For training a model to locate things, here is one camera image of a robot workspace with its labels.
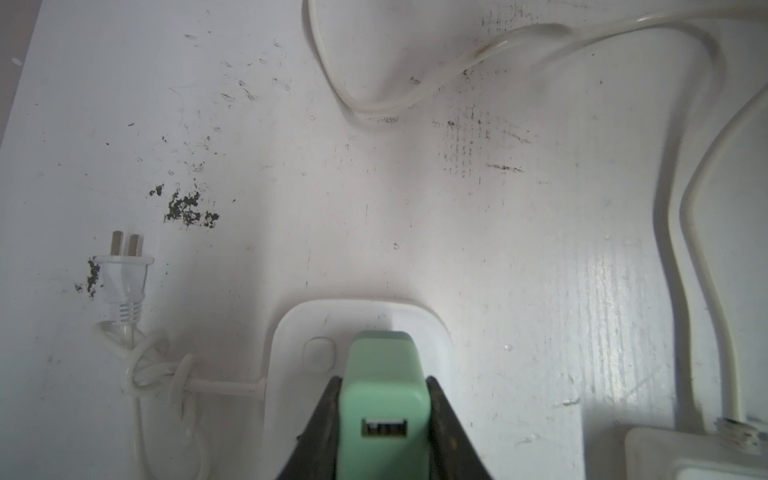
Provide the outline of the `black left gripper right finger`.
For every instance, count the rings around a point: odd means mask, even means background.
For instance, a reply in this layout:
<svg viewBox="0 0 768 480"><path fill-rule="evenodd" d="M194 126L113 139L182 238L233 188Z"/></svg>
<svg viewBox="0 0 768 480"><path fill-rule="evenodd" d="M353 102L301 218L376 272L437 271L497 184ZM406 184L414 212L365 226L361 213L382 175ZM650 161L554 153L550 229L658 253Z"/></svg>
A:
<svg viewBox="0 0 768 480"><path fill-rule="evenodd" d="M430 479L491 480L439 381L426 379L430 397Z"/></svg>

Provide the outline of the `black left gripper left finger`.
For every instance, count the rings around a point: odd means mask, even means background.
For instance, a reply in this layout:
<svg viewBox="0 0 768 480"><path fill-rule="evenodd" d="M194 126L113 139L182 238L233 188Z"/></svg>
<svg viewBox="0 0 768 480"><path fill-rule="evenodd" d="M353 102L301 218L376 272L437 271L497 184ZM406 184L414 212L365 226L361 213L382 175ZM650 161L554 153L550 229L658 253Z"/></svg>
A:
<svg viewBox="0 0 768 480"><path fill-rule="evenodd" d="M326 385L279 480L334 480L339 445L339 395L342 378L332 377Z"/></svg>

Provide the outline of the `green charger plug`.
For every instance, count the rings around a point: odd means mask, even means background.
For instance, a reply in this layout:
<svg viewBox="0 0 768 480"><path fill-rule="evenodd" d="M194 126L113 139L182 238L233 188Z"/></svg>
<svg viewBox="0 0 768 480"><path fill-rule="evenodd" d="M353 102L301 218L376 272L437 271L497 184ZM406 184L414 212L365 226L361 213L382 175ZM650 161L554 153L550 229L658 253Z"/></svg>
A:
<svg viewBox="0 0 768 480"><path fill-rule="evenodd" d="M339 395L338 479L427 479L431 403L410 335L365 331Z"/></svg>

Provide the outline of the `white square power socket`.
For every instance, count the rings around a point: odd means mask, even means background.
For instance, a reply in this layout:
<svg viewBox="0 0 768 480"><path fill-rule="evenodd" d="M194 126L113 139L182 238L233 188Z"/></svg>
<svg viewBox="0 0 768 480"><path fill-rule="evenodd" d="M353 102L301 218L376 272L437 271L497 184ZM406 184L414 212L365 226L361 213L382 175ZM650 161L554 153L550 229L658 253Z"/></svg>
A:
<svg viewBox="0 0 768 480"><path fill-rule="evenodd" d="M278 322L272 338L259 479L278 476L328 381L344 374L353 340L373 330L410 335L424 374L435 377L449 399L456 396L454 344L432 310L389 299L320 299L298 304Z"/></svg>

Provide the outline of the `white multicolour power strip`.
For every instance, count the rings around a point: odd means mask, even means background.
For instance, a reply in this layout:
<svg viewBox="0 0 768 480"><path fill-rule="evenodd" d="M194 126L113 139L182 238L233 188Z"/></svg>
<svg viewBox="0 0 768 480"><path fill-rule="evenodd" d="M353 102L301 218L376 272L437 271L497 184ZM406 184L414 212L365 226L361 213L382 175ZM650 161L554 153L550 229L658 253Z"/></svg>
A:
<svg viewBox="0 0 768 480"><path fill-rule="evenodd" d="M716 422L713 435L637 427L625 439L628 479L765 479L767 444L753 426Z"/></svg>

